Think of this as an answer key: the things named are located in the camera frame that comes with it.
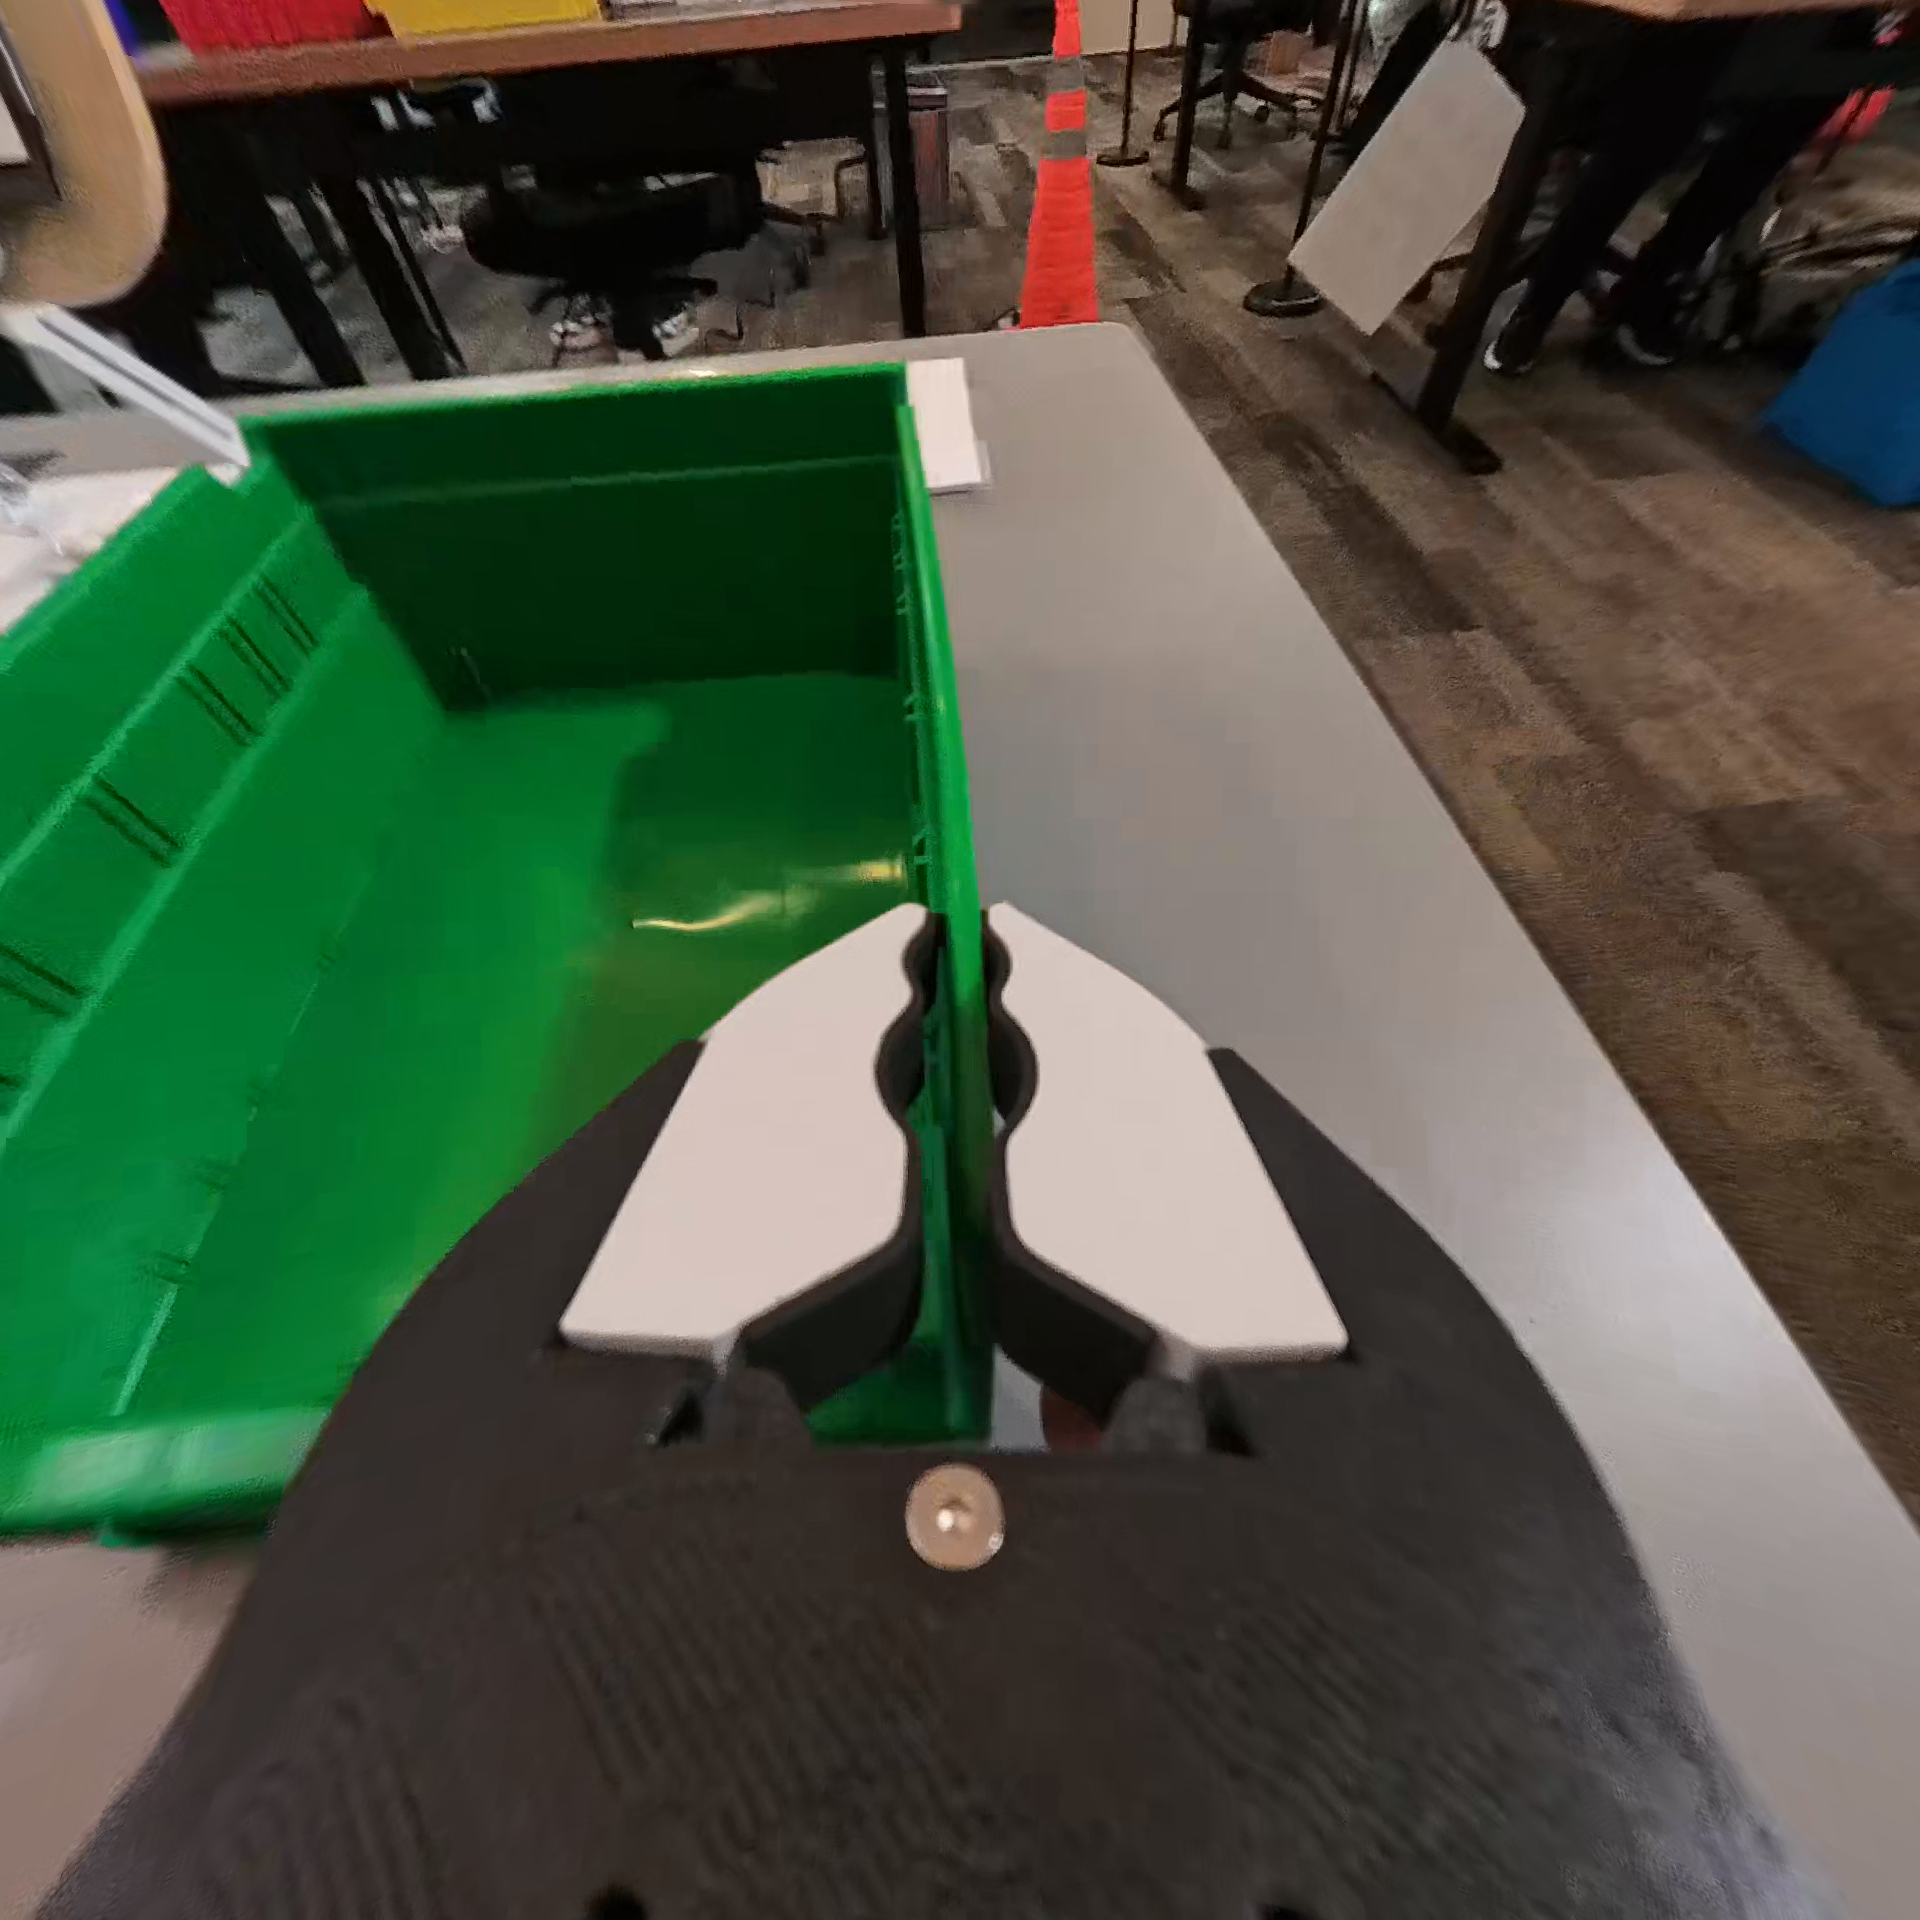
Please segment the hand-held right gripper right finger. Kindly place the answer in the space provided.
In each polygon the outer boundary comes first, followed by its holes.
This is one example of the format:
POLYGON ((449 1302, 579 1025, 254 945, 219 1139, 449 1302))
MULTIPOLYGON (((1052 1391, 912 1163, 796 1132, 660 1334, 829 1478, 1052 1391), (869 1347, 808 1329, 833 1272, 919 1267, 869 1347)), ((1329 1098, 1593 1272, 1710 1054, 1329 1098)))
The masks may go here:
POLYGON ((1139 1380, 1346 1355, 1332 1290, 1205 1040, 1022 907, 991 904, 981 938, 1005 1355, 1094 1418, 1139 1380))

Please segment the orange traffic cone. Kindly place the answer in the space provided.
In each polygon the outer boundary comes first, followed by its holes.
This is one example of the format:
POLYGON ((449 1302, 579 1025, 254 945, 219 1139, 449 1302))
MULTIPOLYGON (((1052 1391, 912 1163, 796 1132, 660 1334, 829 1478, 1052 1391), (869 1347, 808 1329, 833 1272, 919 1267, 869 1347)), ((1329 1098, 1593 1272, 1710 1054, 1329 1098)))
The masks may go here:
POLYGON ((1056 6, 1044 130, 1026 226, 1019 330, 1093 325, 1098 311, 1089 94, 1078 3, 1056 6))

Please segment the wooden document stand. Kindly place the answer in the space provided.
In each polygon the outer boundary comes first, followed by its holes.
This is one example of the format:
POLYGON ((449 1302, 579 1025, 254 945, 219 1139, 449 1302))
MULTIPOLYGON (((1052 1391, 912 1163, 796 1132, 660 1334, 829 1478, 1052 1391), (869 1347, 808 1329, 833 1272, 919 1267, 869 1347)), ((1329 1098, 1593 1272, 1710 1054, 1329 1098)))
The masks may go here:
POLYGON ((66 447, 116 436, 105 415, 33 420, 5 399, 5 628, 126 526, 183 466, 238 479, 238 423, 85 320, 129 292, 162 251, 168 191, 153 116, 108 9, 5 6, 5 348, 29 375, 132 411, 121 437, 158 465, 54 478, 66 447))

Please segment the blue fabric bag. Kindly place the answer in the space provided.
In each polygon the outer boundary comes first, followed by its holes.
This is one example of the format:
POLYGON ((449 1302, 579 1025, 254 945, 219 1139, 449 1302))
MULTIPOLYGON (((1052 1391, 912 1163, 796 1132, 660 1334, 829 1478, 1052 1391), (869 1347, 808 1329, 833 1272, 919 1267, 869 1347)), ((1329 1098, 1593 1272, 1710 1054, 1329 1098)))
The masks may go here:
POLYGON ((1852 296, 1761 431, 1884 508, 1917 503, 1917 261, 1852 296))

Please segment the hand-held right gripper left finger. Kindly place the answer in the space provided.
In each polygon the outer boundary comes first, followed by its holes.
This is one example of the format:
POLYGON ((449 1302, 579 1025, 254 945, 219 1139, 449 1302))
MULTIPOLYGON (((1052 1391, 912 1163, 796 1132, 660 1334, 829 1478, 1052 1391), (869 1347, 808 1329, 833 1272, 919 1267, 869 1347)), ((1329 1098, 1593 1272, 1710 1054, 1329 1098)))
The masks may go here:
POLYGON ((765 1371, 804 1410, 903 1347, 943 948, 944 921, 899 904, 713 1023, 559 1319, 569 1347, 765 1371))

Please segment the laminated paper sheet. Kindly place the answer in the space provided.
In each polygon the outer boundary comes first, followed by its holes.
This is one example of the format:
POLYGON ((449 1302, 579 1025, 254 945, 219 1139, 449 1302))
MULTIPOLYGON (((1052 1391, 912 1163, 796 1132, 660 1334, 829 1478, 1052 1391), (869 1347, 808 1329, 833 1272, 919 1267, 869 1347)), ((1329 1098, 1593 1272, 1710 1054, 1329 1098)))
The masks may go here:
POLYGON ((966 358, 912 358, 904 377, 925 490, 981 493, 991 483, 991 465, 975 431, 966 358))

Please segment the red plastic bin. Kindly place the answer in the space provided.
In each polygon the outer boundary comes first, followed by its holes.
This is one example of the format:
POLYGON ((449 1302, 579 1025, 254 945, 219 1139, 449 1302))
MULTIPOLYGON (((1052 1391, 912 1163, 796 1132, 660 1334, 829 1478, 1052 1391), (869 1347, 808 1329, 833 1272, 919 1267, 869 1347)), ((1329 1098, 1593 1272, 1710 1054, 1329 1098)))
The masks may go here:
POLYGON ((354 42, 378 32, 365 3, 178 3, 158 6, 194 52, 252 52, 354 42))

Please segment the green plastic bin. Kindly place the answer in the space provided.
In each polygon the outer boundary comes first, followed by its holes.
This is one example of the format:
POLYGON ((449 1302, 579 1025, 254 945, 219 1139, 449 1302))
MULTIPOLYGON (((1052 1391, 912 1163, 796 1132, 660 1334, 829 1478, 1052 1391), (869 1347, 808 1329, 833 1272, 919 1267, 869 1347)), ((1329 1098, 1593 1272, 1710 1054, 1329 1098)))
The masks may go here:
POLYGON ((398 1309, 910 904, 932 1231, 990 1094, 910 365, 295 406, 5 632, 5 1540, 258 1527, 398 1309))

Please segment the black office chair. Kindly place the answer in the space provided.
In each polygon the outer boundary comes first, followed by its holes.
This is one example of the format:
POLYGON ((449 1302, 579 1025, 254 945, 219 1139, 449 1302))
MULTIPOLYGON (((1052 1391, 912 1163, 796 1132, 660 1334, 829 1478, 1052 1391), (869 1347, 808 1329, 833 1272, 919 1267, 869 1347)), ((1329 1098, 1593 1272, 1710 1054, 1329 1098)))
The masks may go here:
POLYGON ((829 245, 826 220, 765 197, 755 159, 732 172, 588 180, 576 188, 497 177, 468 197, 460 232, 477 266, 536 284, 532 316, 559 316, 554 290, 697 284, 705 325, 699 352, 706 342, 706 307, 726 299, 721 278, 699 271, 703 261, 746 257, 763 263, 765 290, 733 292, 742 315, 746 307, 779 307, 787 284, 811 287, 812 263, 829 245))

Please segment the yellow plastic bin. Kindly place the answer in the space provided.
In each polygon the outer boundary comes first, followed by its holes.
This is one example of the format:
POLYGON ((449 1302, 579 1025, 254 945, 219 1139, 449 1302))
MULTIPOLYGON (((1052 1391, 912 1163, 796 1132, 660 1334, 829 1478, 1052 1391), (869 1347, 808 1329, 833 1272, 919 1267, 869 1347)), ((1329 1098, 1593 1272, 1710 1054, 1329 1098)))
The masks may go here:
POLYGON ((518 34, 605 19, 597 0, 391 0, 365 9, 401 39, 518 34))

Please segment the grey board floor sign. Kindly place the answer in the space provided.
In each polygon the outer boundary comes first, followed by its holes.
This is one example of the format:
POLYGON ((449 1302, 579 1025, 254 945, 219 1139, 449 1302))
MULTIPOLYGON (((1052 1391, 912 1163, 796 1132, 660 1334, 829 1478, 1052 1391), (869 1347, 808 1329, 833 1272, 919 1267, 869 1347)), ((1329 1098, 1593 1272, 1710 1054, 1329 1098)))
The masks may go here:
POLYGON ((1280 279, 1247 287, 1246 311, 1297 320, 1325 309, 1374 336, 1487 212, 1521 130, 1521 98, 1465 38, 1445 38, 1308 220, 1280 279))

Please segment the wooden table black legs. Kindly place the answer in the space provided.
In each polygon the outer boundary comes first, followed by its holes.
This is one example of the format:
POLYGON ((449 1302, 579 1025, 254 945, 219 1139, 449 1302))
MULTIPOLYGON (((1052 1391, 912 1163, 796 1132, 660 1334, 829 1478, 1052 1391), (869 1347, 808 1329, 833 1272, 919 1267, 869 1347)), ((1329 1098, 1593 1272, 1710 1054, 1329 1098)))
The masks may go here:
POLYGON ((1834 90, 1841 105, 1871 87, 1916 83, 1916 6, 1516 6, 1521 130, 1453 309, 1432 338, 1426 375, 1407 399, 1411 417, 1467 476, 1498 473, 1502 456, 1457 417, 1462 390, 1470 371, 1482 366, 1487 342, 1527 287, 1548 230, 1572 200, 1615 60, 1640 26, 1723 15, 1767 22, 1765 42, 1744 51, 1718 87, 1728 104, 1834 90))
POLYGON ((782 145, 861 139, 894 181, 899 328, 925 333, 924 220, 907 60, 964 6, 667 6, 621 19, 426 39, 350 38, 134 57, 168 177, 240 251, 321 390, 366 382, 303 270, 273 197, 325 207, 412 379, 465 358, 378 193, 389 180, 451 188, 518 166, 648 160, 656 174, 726 172, 782 145))

